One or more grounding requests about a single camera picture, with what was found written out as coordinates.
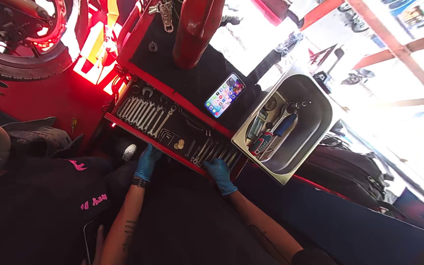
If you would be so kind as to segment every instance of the stainless steel sink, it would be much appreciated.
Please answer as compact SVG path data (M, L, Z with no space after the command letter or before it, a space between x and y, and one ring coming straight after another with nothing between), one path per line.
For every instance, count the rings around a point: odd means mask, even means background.
M256 115L270 97L274 97L278 105L268 112L268 121L276 120L286 102L310 101L311 104L299 109L293 126L282 137L277 137L268 149L271 151L260 161L248 151L250 141L246 136ZM233 136L232 142L278 182L286 184L332 124L333 109L327 95L308 73L294 65L256 107Z

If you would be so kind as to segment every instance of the forearm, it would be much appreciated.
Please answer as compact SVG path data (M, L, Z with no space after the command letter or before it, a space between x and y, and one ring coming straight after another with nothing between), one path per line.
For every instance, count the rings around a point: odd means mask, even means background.
M132 242L133 230L142 208L145 189L130 186L124 204L114 220L102 251L101 265L123 265Z
M260 232L262 235L260 241L277 261L284 264L290 263L294 254L302 250L301 245L282 226L263 213L239 191L227 195L226 198L232 202L246 224Z

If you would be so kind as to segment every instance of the backpack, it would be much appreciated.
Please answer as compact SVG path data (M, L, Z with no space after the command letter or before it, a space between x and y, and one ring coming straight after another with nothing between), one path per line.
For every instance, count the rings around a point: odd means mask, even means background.
M384 175L374 160L364 155L319 145L296 175L375 211L380 211L380 206L387 208Z

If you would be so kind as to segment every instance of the wristwatch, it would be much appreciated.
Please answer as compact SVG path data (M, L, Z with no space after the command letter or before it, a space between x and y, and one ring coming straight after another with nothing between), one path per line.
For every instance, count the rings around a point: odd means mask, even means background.
M150 185L150 181L146 181L145 179L141 179L141 178L133 178L130 184L138 186L138 187L146 188Z

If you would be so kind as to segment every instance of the blue nitrile glove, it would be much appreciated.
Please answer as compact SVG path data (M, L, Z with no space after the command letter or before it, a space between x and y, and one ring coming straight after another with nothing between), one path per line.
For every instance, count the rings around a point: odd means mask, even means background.
M143 153L140 155L137 170L133 176L150 181L153 168L155 167L155 162L160 159L162 154L162 151L156 149L152 146L151 143L149 143L145 150L143 150Z
M221 159L212 159L209 162L204 161L204 166L209 175L215 180L219 186L219 190L223 196L229 195L238 190L230 181L230 169L227 163Z

